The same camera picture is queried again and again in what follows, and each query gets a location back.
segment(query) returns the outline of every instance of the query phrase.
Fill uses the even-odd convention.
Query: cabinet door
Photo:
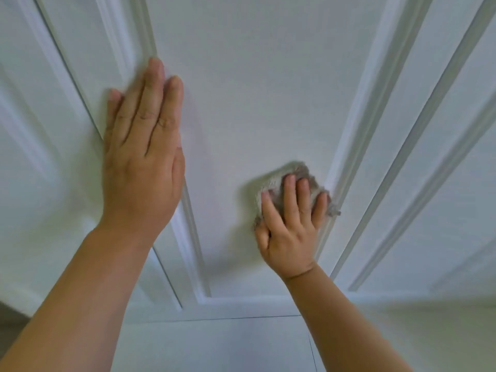
[[[493,154],[495,0],[36,1],[94,120],[148,56],[185,83],[187,184],[155,243],[183,311],[141,318],[298,313],[251,231],[258,179],[294,160],[341,207],[316,258],[357,303],[442,300],[492,245],[492,174],[464,165]]]
[[[0,300],[32,315],[101,215],[102,142],[33,0],[0,0]],[[152,250],[128,317],[181,305]]]

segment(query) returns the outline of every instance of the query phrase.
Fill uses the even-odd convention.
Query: fuzzy cloth
[[[327,215],[329,217],[334,217],[340,215],[341,212],[338,210],[337,206],[331,201],[329,191],[324,187],[321,187],[315,177],[310,175],[308,167],[303,162],[294,162],[289,165],[282,167],[277,170],[260,188],[257,192],[255,202],[257,203],[257,217],[255,218],[254,226],[256,227],[260,221],[264,218],[262,215],[262,192],[268,191],[272,198],[272,202],[276,207],[281,217],[284,219],[284,178],[287,175],[293,174],[296,177],[296,182],[300,179],[308,179],[310,187],[310,200],[312,202],[312,209],[315,205],[317,197],[319,194],[325,192],[327,193]]]

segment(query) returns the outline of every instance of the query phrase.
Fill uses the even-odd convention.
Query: bare arm
[[[164,91],[152,59],[123,97],[112,90],[99,225],[0,362],[0,372],[109,371],[148,252],[181,198],[180,79]]]
[[[285,179],[284,220],[270,196],[262,195],[264,221],[255,235],[262,257],[286,283],[305,319],[325,368],[347,372],[411,371],[314,261],[327,195],[319,196],[312,212],[308,181],[303,179],[296,184],[294,179],[293,175]]]

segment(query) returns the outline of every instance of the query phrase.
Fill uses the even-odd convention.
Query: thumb
[[[262,256],[265,255],[269,249],[269,235],[269,228],[264,221],[261,221],[255,229],[255,238],[257,239],[258,249]]]

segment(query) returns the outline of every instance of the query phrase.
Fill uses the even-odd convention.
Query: microfiber cloth
[[[308,179],[308,184],[310,187],[310,200],[312,202],[312,209],[315,205],[317,197],[321,193],[327,194],[327,215],[329,217],[334,217],[340,215],[341,212],[338,210],[337,206],[332,203],[329,191],[324,187],[321,187],[315,177],[310,175],[308,167],[303,162],[294,162],[288,164],[281,169],[274,172],[270,178],[264,182],[260,190],[257,192],[255,202],[257,203],[257,217],[255,218],[254,226],[256,227],[260,221],[264,218],[262,215],[262,192],[268,191],[272,198],[272,202],[276,207],[281,217],[284,219],[284,178],[287,175],[293,174],[296,177],[296,182],[300,179]]]

